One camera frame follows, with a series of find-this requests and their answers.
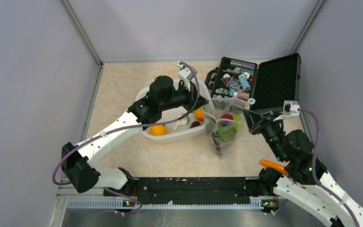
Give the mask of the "green toy leaf vegetable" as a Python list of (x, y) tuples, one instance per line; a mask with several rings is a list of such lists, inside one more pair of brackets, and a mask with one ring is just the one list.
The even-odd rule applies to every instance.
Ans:
[(218, 137), (222, 142), (233, 142), (237, 137), (237, 130), (234, 124), (217, 124), (212, 130), (213, 136)]

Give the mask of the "white plastic tub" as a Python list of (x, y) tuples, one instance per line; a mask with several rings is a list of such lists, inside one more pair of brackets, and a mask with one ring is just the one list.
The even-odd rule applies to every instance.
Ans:
[[(179, 79), (174, 79), (174, 86), (176, 89), (178, 88), (178, 83), (179, 83)], [(211, 98), (210, 93), (209, 93), (205, 83), (201, 80), (199, 80), (199, 87), (200, 87), (199, 88), (200, 95), (202, 97), (204, 97), (205, 99), (209, 100)], [(149, 86), (141, 89), (139, 91), (139, 93), (137, 94), (135, 101), (143, 98), (146, 95), (146, 93), (148, 92), (148, 90), (149, 90)], [(214, 105), (212, 103), (208, 103), (207, 105), (201, 107), (201, 109), (205, 110), (206, 112), (209, 112), (210, 114), (212, 114), (215, 110)], [(178, 107), (176, 109), (164, 111), (162, 113), (162, 119), (160, 119), (159, 122), (174, 120), (186, 112), (187, 112), (187, 110), (185, 110), (183, 107)], [(151, 135), (151, 134), (149, 134), (151, 128), (146, 129), (145, 131), (142, 132), (142, 134), (145, 137), (147, 137), (148, 139), (150, 139), (152, 142), (159, 143), (159, 144), (166, 144), (166, 143), (176, 142), (176, 141), (180, 141), (180, 140), (190, 139), (190, 138), (199, 136), (203, 133), (204, 134), (206, 133), (205, 122), (197, 120), (194, 112), (190, 113), (188, 115), (188, 117), (190, 119), (189, 123), (187, 123), (186, 125), (180, 125), (175, 131), (174, 131), (174, 128), (177, 124), (176, 122), (167, 124), (165, 126), (167, 129), (166, 135), (160, 135), (160, 136)], [(200, 122), (200, 125), (197, 127), (194, 127), (194, 128), (190, 128), (192, 123), (195, 121)]]

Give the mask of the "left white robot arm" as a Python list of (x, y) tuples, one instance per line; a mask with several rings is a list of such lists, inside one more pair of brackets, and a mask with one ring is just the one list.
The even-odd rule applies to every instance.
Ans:
[(119, 169), (104, 171), (98, 163), (110, 151), (154, 124), (160, 122), (162, 113), (184, 108), (188, 114), (208, 104), (209, 95), (201, 81), (179, 78), (178, 87), (169, 76), (158, 76), (138, 98), (113, 123), (85, 141), (65, 144), (61, 161), (55, 168), (68, 178), (76, 192), (84, 193), (94, 187), (114, 188), (120, 195), (131, 193), (133, 183)]

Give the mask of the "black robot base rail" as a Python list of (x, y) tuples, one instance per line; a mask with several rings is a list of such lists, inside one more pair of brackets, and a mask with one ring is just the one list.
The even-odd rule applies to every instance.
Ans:
[(249, 204), (252, 197), (273, 196), (274, 177), (141, 177), (130, 179), (118, 193), (136, 196), (144, 205)]

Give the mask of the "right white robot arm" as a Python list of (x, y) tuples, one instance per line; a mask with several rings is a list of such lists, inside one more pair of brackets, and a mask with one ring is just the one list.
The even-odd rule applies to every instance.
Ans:
[(258, 188), (295, 203), (327, 227), (363, 227), (363, 207), (336, 182), (317, 158), (317, 144), (303, 130), (284, 131), (279, 112), (243, 112), (250, 134), (260, 134), (280, 162), (281, 168), (260, 171)]

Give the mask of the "green toy lime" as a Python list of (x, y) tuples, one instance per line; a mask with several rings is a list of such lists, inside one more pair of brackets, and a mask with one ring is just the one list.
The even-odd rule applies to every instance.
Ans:
[(242, 120), (242, 116), (240, 114), (232, 114), (232, 117), (236, 122), (240, 122)]

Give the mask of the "purple toy eggplant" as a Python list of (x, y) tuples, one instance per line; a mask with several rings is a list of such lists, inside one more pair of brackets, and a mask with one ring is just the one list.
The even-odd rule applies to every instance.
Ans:
[(212, 141), (214, 145), (214, 153), (218, 156), (222, 156), (223, 152), (221, 148), (221, 140), (216, 136), (212, 136)]

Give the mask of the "red toy fruit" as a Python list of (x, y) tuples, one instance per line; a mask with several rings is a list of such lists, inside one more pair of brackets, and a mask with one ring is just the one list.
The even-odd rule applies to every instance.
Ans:
[(229, 113), (225, 113), (220, 117), (220, 122), (229, 122), (233, 120), (233, 115)]

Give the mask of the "clear zip top bag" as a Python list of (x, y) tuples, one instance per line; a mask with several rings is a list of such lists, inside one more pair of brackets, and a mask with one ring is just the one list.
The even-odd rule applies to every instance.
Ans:
[(203, 111), (208, 142), (218, 156), (225, 155), (239, 137), (245, 124), (243, 111), (249, 110), (246, 100), (236, 96), (209, 100), (210, 109)]

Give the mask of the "green orange toy mango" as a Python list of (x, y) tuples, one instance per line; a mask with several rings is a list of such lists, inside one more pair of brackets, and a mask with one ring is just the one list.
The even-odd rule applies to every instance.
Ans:
[(198, 108), (197, 110), (194, 111), (194, 116), (199, 122), (204, 121), (204, 113), (201, 108)]

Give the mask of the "dark brown toy fruit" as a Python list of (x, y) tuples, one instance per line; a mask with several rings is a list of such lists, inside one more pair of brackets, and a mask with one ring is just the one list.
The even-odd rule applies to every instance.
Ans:
[(191, 123), (190, 129), (199, 127), (200, 125), (201, 125), (201, 123), (199, 121), (194, 121), (194, 122)]

